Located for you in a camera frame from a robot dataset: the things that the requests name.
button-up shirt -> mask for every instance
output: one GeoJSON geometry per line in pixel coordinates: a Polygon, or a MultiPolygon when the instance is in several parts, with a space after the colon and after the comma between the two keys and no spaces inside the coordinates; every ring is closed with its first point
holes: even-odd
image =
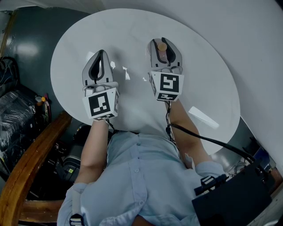
{"type": "Polygon", "coordinates": [[[176,146],[165,138],[119,132],[107,150],[107,167],[93,183],[66,193],[58,225],[69,225],[72,190],[80,196],[86,226],[130,226],[137,215],[154,225],[199,225],[192,200],[202,177],[224,174],[220,164],[187,169],[176,146]]]}

marble tabletop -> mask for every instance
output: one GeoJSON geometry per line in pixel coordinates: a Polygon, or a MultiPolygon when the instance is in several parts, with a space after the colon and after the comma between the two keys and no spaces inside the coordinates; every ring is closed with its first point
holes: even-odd
{"type": "MultiPolygon", "coordinates": [[[[227,65],[192,29],[156,13],[111,9],[72,25],[58,42],[51,62],[58,101],[72,117],[92,124],[82,102],[82,71],[91,56],[104,49],[114,67],[114,81],[119,83],[119,115],[111,119],[114,127],[167,137],[165,105],[154,98],[148,76],[147,45],[161,37],[182,54],[185,79],[180,100],[200,135],[227,143],[240,119],[238,92],[227,65]]],[[[202,142],[208,154],[221,148],[202,142]]]]}

wooden chair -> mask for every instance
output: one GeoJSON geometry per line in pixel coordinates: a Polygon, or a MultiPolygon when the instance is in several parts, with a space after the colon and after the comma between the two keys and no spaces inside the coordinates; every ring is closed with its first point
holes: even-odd
{"type": "Polygon", "coordinates": [[[0,226],[17,226],[18,221],[56,222],[63,200],[26,200],[31,184],[47,154],[71,123],[65,111],[49,124],[23,154],[0,196],[0,226]]]}

skin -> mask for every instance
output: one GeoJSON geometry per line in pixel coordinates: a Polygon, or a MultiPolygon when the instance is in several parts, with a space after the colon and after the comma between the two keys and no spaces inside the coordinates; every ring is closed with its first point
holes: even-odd
{"type": "MultiPolygon", "coordinates": [[[[199,134],[198,129],[179,100],[172,102],[169,119],[172,124],[178,124],[199,134]]],[[[190,136],[176,128],[172,128],[172,132],[176,145],[179,148],[181,159],[185,165],[185,154],[193,158],[195,165],[205,161],[212,161],[211,157],[204,150],[199,138],[190,136]]],[[[108,124],[105,121],[94,121],[83,148],[80,171],[75,183],[88,184],[95,182],[100,177],[106,164],[107,138],[108,124]]],[[[151,226],[152,224],[138,215],[133,222],[133,226],[135,225],[151,226]]]]}

white marker cube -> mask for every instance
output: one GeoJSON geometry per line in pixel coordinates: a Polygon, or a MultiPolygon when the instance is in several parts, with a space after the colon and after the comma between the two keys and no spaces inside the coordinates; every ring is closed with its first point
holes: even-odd
{"type": "Polygon", "coordinates": [[[149,81],[154,96],[160,101],[176,101],[182,94],[184,75],[165,72],[151,72],[149,81]]]}
{"type": "Polygon", "coordinates": [[[83,98],[88,117],[101,121],[118,116],[119,92],[112,88],[83,98]]]}

